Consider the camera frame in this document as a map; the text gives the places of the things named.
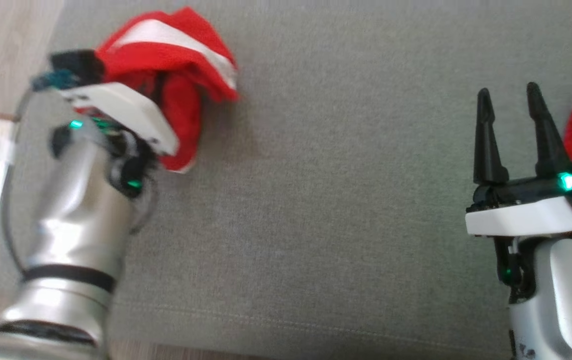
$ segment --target white stripe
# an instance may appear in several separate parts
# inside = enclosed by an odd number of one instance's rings
[[[110,50],[132,43],[158,43],[181,46],[202,54],[231,89],[236,89],[237,73],[233,64],[224,55],[192,38],[182,30],[175,29],[159,20],[144,20],[130,28]]]

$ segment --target seam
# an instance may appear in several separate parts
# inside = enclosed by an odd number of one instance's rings
[[[140,302],[130,301],[115,301],[115,305],[126,306],[131,309],[140,310],[144,312],[170,312],[170,313],[187,313],[191,317],[202,317],[206,319],[215,319],[220,321],[235,322],[243,325],[258,325],[270,328],[279,328],[284,330],[296,330],[305,333],[314,333],[319,335],[336,336],[340,335],[348,337],[364,338],[375,342],[389,342],[390,340],[396,342],[409,342],[413,344],[423,344],[424,346],[431,346],[439,351],[447,351],[446,349],[462,350],[467,352],[476,352],[485,355],[494,355],[487,350],[481,348],[474,348],[469,346],[458,346],[452,344],[445,344],[443,342],[434,342],[428,340],[414,339],[411,337],[404,337],[400,335],[391,335],[390,333],[379,333],[365,330],[356,330],[354,328],[344,328],[339,326],[318,325],[313,323],[286,321],[283,319],[272,319],[270,317],[249,316],[241,314],[231,314],[227,312],[219,312],[215,310],[196,309],[191,307],[178,307],[173,305],[164,304],[146,304]]]

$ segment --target gray fabric surface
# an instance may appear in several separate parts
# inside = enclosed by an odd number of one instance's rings
[[[525,87],[563,129],[572,2],[74,0],[52,49],[185,3],[235,54],[241,100],[206,103],[191,173],[156,174],[112,335],[284,359],[508,358],[492,243],[464,226],[476,92],[491,91],[512,177],[532,174]],[[54,94],[30,106],[11,194],[23,253],[48,131],[71,117]],[[1,242],[0,285],[16,285]]]

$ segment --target cloth fold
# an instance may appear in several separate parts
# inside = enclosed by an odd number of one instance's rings
[[[169,171],[185,173],[201,133],[203,87],[215,101],[237,100],[237,66],[207,20],[190,7],[173,14],[141,14],[96,50],[104,82],[120,82],[154,100],[179,138],[176,154],[160,158]]]

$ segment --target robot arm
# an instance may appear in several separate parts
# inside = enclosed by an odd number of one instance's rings
[[[492,237],[497,274],[510,287],[510,342],[517,360],[572,359],[572,163],[534,83],[537,176],[508,180],[492,131],[490,95],[478,95],[468,233]]]
[[[108,358],[106,323],[133,199],[155,155],[178,149],[153,101],[123,84],[93,83],[97,61],[87,52],[57,54],[55,73],[41,79],[90,117],[53,132],[59,166],[42,194],[18,298],[0,314],[0,359]]]

